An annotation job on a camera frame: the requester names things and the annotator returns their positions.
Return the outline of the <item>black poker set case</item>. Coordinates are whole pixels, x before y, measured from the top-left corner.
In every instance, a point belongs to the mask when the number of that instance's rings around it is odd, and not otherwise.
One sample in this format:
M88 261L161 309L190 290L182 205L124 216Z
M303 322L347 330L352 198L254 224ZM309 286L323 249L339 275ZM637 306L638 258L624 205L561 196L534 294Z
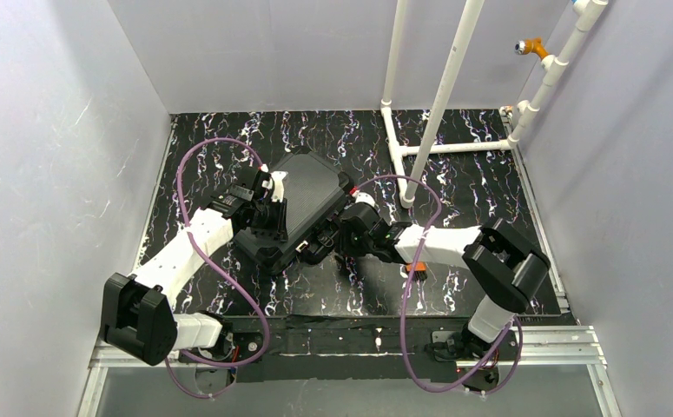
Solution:
M234 245L270 275L292 261L317 265L334 250L339 234L337 217L350 202L354 179L312 150L298 149L274 165L287 173L287 239L277 242L251 230L234 236Z

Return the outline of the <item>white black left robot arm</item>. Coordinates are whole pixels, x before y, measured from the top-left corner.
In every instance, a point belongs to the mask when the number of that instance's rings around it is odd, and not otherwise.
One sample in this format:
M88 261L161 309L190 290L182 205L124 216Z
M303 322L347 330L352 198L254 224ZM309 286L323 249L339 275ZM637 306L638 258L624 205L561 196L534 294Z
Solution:
M212 348L222 320L206 313L174 314L172 302L184 285L241 231L275 242L287 239L287 172L246 169L217 189L183 229L129 275L105 282L99 337L149 365L175 350Z

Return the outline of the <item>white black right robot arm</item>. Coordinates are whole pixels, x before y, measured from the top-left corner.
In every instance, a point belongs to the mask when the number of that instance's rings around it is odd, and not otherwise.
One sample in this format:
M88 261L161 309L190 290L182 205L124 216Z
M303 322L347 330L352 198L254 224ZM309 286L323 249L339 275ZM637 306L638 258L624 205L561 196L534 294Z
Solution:
M339 218L338 250L350 257L417 268L438 263L471 272L485 297L465 334L493 343L515 315L522 314L551 269L546 254L502 219L470 228L426 228L389 223L371 205L358 202Z

